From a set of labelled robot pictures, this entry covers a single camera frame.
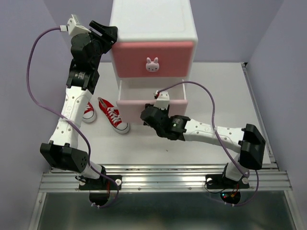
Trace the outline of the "light pink drawer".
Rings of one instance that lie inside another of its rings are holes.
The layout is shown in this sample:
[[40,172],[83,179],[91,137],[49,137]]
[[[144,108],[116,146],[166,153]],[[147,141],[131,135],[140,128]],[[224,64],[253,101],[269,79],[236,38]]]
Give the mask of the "light pink drawer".
[[[123,122],[142,124],[141,112],[146,104],[154,104],[156,91],[182,82],[181,78],[125,78],[119,80],[117,107]],[[188,105],[185,85],[167,90],[169,115],[184,115]]]

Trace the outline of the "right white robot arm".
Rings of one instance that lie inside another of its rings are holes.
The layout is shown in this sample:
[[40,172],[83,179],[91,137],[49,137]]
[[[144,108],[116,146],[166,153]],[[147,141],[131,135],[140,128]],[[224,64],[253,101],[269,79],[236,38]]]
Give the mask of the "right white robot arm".
[[168,111],[155,106],[146,107],[141,120],[168,140],[196,141],[220,146],[230,159],[221,183],[226,187],[236,184],[249,170],[262,169],[266,141],[257,127],[228,128],[205,124],[187,116],[169,116]]

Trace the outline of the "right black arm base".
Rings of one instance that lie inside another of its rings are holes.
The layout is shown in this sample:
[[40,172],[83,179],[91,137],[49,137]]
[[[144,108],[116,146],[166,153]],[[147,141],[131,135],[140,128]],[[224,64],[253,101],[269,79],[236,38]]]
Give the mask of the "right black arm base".
[[248,179],[238,182],[228,179],[222,174],[208,174],[205,176],[204,188],[211,194],[218,194],[221,201],[230,205],[238,205],[241,200],[241,189],[249,189]]

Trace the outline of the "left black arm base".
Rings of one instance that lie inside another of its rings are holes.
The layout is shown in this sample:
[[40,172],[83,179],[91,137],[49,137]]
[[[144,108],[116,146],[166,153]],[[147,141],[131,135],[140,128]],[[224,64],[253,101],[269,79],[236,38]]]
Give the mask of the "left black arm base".
[[75,176],[79,181],[79,190],[89,191],[89,202],[92,207],[105,208],[111,206],[118,199],[122,185],[122,175],[108,175],[107,179],[88,179]]

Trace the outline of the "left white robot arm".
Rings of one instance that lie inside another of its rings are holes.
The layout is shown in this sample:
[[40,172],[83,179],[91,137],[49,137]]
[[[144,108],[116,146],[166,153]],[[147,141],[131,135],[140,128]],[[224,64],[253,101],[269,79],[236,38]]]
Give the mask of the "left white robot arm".
[[99,79],[101,56],[118,39],[116,26],[90,22],[91,29],[68,23],[72,61],[66,82],[65,102],[56,129],[48,143],[41,144],[40,152],[51,167],[78,173],[90,179],[97,189],[106,185],[104,167],[90,161],[90,152],[78,149],[78,137],[85,108]]

